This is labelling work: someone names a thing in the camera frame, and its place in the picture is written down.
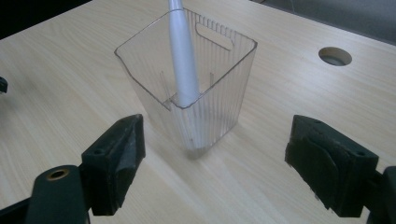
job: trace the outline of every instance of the transparent plastic box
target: transparent plastic box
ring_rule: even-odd
[[[115,54],[132,80],[149,121],[199,157],[238,121],[257,42],[184,9],[191,31],[200,97],[177,102],[169,12],[119,46]]]

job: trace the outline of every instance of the ribbed container wall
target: ribbed container wall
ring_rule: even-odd
[[[198,157],[236,124],[257,43],[192,11],[185,14],[201,93],[192,105],[177,103],[169,13],[115,53],[150,121]]]

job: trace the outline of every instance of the white rod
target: white rod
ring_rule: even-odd
[[[169,29],[178,104],[191,105],[199,97],[198,77],[189,25],[181,0],[169,0]]]

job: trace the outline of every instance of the wood grain surface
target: wood grain surface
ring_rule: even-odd
[[[92,223],[365,223],[326,210],[284,162],[292,116],[333,126],[396,164],[396,48],[248,0],[184,7],[255,39],[238,124],[189,160],[154,129],[113,51],[167,11],[163,0],[94,0],[0,41],[0,208],[31,194],[51,167],[80,154],[116,120],[141,113],[147,157],[121,210]],[[337,47],[352,63],[318,52]]]

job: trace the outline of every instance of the clear plastic container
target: clear plastic container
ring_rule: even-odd
[[[238,121],[257,42],[184,10],[191,31],[200,97],[177,103],[169,12],[119,46],[115,54],[150,121],[198,157]]]

